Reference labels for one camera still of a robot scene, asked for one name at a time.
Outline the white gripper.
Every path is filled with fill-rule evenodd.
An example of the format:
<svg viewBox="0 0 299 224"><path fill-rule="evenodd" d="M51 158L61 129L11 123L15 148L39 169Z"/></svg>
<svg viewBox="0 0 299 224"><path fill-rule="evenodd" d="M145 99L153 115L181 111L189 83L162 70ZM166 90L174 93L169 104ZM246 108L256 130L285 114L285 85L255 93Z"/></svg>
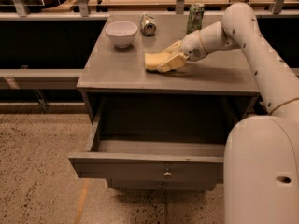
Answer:
<svg viewBox="0 0 299 224"><path fill-rule="evenodd" d="M186 35L182 41L179 40L171 44L163 49L163 52L176 53L171 54L165 61L158 65L157 71L160 73L166 73L185 66L187 59L191 62L196 62L207 56L199 30Z"/></svg>

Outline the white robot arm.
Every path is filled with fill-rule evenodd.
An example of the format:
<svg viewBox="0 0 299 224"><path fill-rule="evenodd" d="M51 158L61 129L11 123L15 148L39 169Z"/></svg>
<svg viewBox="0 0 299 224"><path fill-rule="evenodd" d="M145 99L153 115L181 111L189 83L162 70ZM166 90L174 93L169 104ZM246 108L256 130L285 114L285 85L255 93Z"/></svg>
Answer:
<svg viewBox="0 0 299 224"><path fill-rule="evenodd" d="M266 114L239 121L223 164L224 224L299 224L299 78L263 37L253 9L230 5L222 21L164 50L160 72L240 48Z"/></svg>

